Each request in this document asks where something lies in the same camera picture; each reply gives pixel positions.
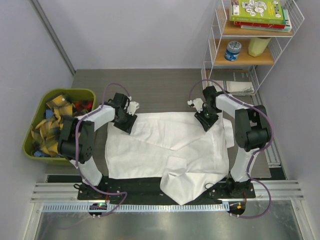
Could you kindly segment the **white long sleeve shirt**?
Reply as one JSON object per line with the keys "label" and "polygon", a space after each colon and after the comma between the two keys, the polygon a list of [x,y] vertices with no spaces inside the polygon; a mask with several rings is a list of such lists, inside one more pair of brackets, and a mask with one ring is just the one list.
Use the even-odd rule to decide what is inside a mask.
{"label": "white long sleeve shirt", "polygon": [[228,174],[234,144],[222,115],[205,131],[192,112],[140,113],[131,133],[108,124],[105,160],[109,177],[160,178],[160,189],[184,205]]}

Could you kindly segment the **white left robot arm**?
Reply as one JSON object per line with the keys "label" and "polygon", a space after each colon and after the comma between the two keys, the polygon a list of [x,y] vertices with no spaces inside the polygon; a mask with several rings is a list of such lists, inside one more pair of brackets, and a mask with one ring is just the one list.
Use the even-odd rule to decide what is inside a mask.
{"label": "white left robot arm", "polygon": [[96,131],[111,123],[117,129],[130,134],[137,119],[140,105],[131,97],[116,93],[93,111],[63,121],[57,151],[79,170],[82,182],[89,186],[89,194],[100,200],[107,192],[102,183],[103,174],[93,158]]}

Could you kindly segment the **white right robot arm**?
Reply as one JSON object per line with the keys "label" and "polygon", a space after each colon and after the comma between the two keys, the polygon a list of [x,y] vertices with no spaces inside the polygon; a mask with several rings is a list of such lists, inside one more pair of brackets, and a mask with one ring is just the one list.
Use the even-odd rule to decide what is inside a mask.
{"label": "white right robot arm", "polygon": [[205,132],[218,121],[218,114],[226,112],[234,119],[236,159],[228,174],[223,190],[228,197],[244,198],[252,191],[251,171],[257,155],[272,141],[272,129],[263,105],[250,105],[230,93],[208,86],[202,94],[205,100],[196,98],[187,104],[196,109],[195,118]]}

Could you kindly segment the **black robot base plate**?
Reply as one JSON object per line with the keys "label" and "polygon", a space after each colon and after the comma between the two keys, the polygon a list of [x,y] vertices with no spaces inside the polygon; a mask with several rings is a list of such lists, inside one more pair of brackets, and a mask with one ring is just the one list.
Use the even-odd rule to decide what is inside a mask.
{"label": "black robot base plate", "polygon": [[[107,193],[127,192],[124,200],[125,205],[158,205],[171,206],[178,203],[171,199],[160,189],[160,178],[133,178],[113,179],[107,176],[102,178],[104,185],[102,190]],[[78,190],[78,200],[102,200],[111,204],[119,204],[122,200],[120,195],[104,195],[95,191],[85,183],[75,183],[73,187]],[[204,185],[204,192],[189,200],[187,205],[209,205],[220,204],[223,200],[231,199],[254,199],[256,197],[253,183],[249,180],[245,183],[234,183],[230,178],[223,178],[216,184],[207,183]]]}

